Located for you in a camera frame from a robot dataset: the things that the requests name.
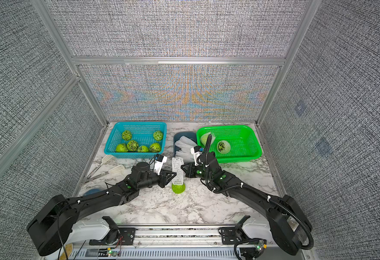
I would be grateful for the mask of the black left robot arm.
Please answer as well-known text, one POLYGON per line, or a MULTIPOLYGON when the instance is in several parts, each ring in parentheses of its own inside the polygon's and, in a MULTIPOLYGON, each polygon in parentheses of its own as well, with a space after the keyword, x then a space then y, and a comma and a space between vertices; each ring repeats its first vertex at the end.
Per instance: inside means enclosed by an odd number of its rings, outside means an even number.
POLYGON ((124 180, 88 196, 51 198, 27 225, 27 232, 40 256, 49 256, 62 248, 75 223, 89 215, 137 198, 141 189, 155 185, 164 188, 177 174, 169 170, 153 172, 140 162, 124 180))

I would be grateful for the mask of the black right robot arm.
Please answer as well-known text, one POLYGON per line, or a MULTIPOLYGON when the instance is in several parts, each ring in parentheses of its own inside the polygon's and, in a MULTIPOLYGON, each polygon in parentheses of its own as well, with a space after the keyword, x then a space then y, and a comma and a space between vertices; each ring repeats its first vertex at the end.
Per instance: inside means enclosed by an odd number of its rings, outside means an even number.
POLYGON ((296 255, 314 247, 312 224, 296 200, 289 195, 270 195, 247 184, 221 168, 214 152, 202 153, 195 162, 181 166, 187 178, 200 178, 215 194, 234 198, 265 216, 276 244, 286 253, 296 255))

